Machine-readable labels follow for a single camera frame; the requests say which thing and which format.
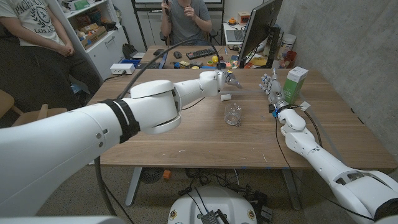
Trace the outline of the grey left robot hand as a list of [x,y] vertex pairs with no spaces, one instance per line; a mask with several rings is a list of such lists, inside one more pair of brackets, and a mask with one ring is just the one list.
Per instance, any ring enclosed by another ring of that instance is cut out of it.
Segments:
[[233,72],[227,71],[223,72],[225,83],[231,86],[236,86],[239,89],[242,89],[240,82],[236,79]]

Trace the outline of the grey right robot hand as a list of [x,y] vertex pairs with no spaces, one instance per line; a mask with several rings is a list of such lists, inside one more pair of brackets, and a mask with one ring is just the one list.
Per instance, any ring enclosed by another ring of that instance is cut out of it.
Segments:
[[261,77],[262,84],[259,86],[266,93],[268,100],[274,105],[276,111],[280,111],[283,107],[288,106],[283,89],[278,81],[277,70],[273,68],[272,76],[264,74]]

